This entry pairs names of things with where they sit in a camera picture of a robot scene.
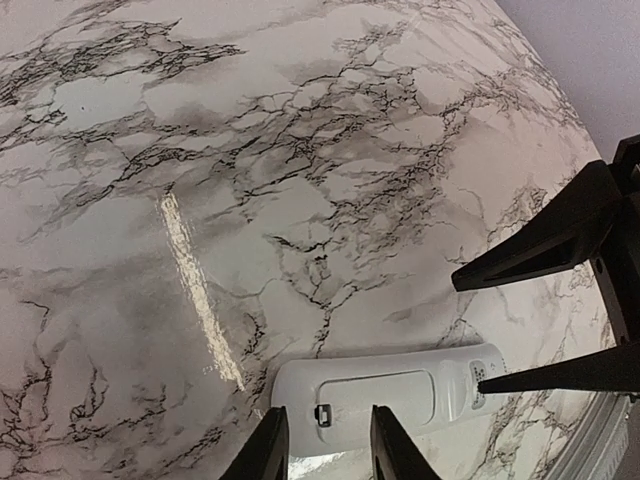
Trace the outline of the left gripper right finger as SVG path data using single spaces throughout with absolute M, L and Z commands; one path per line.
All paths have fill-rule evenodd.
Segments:
M 387 406 L 373 406 L 370 443 L 374 479 L 435 478 L 435 471 Z

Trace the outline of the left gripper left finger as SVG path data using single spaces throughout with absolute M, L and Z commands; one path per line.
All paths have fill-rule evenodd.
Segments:
M 235 479 L 287 479 L 289 426 L 285 407 L 264 415 L 234 460 Z

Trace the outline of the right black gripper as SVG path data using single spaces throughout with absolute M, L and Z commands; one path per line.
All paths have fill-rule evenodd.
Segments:
M 592 266 L 621 346 L 483 380 L 480 393 L 639 392 L 639 344 L 634 343 L 639 340 L 637 137 L 619 142 L 611 164 L 588 163 L 518 232 L 453 272 L 451 281 L 464 292 L 529 280 L 571 270 L 599 246 Z

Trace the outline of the white remote control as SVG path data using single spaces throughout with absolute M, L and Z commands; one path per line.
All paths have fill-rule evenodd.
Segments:
M 490 343 L 401 354 L 297 359 L 277 372 L 271 404 L 287 411 L 290 452 L 313 457 L 362 449 L 374 406 L 390 408 L 412 436 L 492 415 L 504 398 L 477 385 L 502 376 Z

